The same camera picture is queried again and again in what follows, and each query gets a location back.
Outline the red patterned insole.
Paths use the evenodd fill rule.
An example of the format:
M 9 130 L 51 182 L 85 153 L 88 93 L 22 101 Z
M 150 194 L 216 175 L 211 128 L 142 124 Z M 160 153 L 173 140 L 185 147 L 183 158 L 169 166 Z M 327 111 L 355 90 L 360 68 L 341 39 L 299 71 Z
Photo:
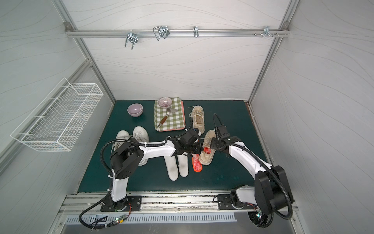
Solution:
M 204 147 L 204 153 L 207 154 L 207 155 L 210 155 L 211 154 L 211 149 L 209 147 Z
M 200 155 L 198 154 L 193 154 L 192 155 L 192 167 L 193 167 L 193 170 L 194 172 L 201 172 L 202 171 L 202 164 L 200 162 Z

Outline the white insole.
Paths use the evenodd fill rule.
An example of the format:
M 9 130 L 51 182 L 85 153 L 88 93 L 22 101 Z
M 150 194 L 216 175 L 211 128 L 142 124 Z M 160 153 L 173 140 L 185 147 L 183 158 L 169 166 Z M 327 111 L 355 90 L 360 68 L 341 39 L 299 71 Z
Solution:
M 176 163 L 175 157 L 164 157 L 168 177 L 171 181 L 176 181 L 178 179 L 179 171 Z
M 182 177 L 187 177 L 189 174 L 189 168 L 188 168 L 188 153 L 184 152 L 181 155 L 177 156 L 178 158 L 178 170 L 179 174 Z

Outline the beige sneaker one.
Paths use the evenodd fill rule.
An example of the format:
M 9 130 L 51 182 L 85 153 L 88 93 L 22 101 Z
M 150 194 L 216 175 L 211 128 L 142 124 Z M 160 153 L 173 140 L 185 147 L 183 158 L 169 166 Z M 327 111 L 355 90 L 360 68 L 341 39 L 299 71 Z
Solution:
M 215 150 L 211 148 L 211 143 L 214 138 L 216 138 L 214 130 L 209 130 L 204 137 L 203 150 L 199 156 L 202 165 L 208 166 L 213 160 Z
M 192 126 L 198 130 L 198 134 L 201 136 L 205 132 L 205 113 L 200 105 L 191 106 L 192 111 L 190 117 L 192 118 Z

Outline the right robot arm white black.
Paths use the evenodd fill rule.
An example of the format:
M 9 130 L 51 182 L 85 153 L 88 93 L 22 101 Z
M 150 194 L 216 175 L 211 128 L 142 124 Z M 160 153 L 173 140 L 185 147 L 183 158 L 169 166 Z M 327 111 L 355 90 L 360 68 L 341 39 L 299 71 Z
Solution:
M 243 186 L 236 189 L 239 201 L 254 201 L 266 215 L 277 214 L 283 219 L 291 219 L 294 199 L 285 170 L 260 159 L 238 137 L 231 136 L 225 125 L 215 127 L 214 131 L 216 137 L 212 139 L 211 148 L 236 159 L 254 178 L 254 189 L 247 192 L 243 191 Z

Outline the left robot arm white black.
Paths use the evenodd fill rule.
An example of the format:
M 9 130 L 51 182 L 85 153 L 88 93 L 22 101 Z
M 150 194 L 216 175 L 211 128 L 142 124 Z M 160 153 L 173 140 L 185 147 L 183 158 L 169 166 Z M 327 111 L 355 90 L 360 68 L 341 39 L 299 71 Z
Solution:
M 122 145 L 110 156 L 112 201 L 119 202 L 127 197 L 129 177 L 135 173 L 142 160 L 158 157 L 175 159 L 177 156 L 197 154 L 203 149 L 199 140 L 198 129 L 188 129 L 179 136 L 169 136 L 161 142 L 141 142 L 135 138 L 113 140 L 113 144 L 121 142 Z

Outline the pink speckled bowl on cloth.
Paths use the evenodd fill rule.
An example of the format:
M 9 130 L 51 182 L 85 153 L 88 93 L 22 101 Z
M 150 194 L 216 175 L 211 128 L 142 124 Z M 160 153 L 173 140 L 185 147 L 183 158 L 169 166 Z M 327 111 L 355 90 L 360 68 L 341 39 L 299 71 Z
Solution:
M 170 108 L 172 105 L 172 99 L 170 97 L 162 97 L 158 100 L 158 105 L 163 109 Z

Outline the purple bowl on table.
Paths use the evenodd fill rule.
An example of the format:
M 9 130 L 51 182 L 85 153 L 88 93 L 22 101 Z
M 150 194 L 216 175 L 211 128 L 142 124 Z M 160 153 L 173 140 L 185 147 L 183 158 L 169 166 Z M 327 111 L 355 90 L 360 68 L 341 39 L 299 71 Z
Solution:
M 140 103 L 131 104 L 127 109 L 128 114 L 131 117 L 135 117 L 135 118 L 140 117 L 143 114 L 143 111 L 144 111 L 143 105 L 141 105 Z

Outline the white vent strip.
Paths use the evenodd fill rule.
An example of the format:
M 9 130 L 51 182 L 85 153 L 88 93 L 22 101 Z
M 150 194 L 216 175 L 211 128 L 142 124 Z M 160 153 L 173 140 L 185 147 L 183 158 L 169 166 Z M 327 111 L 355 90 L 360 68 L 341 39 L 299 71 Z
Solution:
M 92 214 L 84 215 L 82 220 L 86 223 L 93 223 L 99 219 L 103 220 L 99 224 L 115 221 L 119 215 Z M 127 224 L 151 224 L 151 223 L 221 223 L 237 222 L 233 212 L 223 213 L 147 213 L 131 214 L 123 223 Z M 78 215 L 69 215 L 65 221 L 67 225 L 78 225 Z

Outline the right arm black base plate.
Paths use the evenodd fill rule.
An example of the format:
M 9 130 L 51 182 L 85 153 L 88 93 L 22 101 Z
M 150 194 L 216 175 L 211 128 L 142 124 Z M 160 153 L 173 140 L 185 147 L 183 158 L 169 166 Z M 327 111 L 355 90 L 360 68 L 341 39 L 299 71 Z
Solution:
M 213 198 L 213 202 L 218 204 L 219 210 L 251 210 L 255 211 L 255 207 L 242 202 L 234 202 L 229 194 L 218 194 Z

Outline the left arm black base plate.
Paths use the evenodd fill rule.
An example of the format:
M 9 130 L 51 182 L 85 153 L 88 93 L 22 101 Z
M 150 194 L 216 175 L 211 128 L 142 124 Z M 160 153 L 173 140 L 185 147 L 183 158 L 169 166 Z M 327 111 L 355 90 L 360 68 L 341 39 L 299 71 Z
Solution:
M 128 212 L 140 211 L 142 196 L 126 196 L 126 198 L 114 202 L 111 196 L 108 196 L 101 205 L 101 212 Z

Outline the metal hook bracket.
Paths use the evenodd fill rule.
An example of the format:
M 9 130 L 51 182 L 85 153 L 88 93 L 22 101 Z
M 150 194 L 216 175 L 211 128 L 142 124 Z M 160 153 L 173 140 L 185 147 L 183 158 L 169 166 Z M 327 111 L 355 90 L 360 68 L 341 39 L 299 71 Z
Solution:
M 263 31 L 259 34 L 253 33 L 255 37 L 262 37 L 262 38 L 275 38 L 279 36 L 279 33 L 271 32 L 270 28 L 266 26 Z
M 134 46 L 138 43 L 138 36 L 131 30 L 126 37 L 125 47 L 131 45 L 131 50 L 134 49 Z
M 157 41 L 160 41 L 161 38 L 166 39 L 170 35 L 170 31 L 167 26 L 156 26 L 153 28 L 153 33 Z
M 193 36 L 195 38 L 198 38 L 199 37 L 199 29 L 198 29 L 198 27 L 194 26 L 192 29 L 193 29 Z

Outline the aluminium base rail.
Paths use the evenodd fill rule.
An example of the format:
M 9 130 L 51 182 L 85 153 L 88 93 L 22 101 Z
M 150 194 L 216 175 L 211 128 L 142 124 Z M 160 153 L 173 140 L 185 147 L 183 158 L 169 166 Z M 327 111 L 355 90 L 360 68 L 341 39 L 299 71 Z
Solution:
M 142 197 L 138 213 L 197 213 L 220 212 L 217 199 L 214 197 L 229 193 L 230 190 L 141 191 L 131 192 L 131 195 Z M 106 194 L 92 192 L 67 195 L 58 214 L 78 215 Z

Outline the aluminium cross rail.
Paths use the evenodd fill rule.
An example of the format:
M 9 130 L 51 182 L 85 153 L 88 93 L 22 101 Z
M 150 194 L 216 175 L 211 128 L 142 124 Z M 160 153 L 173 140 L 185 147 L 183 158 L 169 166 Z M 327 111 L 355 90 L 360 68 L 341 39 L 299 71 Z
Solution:
M 198 38 L 249 38 L 255 37 L 253 33 L 261 33 L 263 29 L 199 29 Z M 140 39 L 155 38 L 152 29 L 132 30 Z M 169 29 L 168 38 L 195 38 L 193 29 Z M 126 38 L 130 30 L 74 30 L 66 31 L 69 38 Z M 278 37 L 288 37 L 289 30 L 271 29 L 271 32 L 279 33 Z

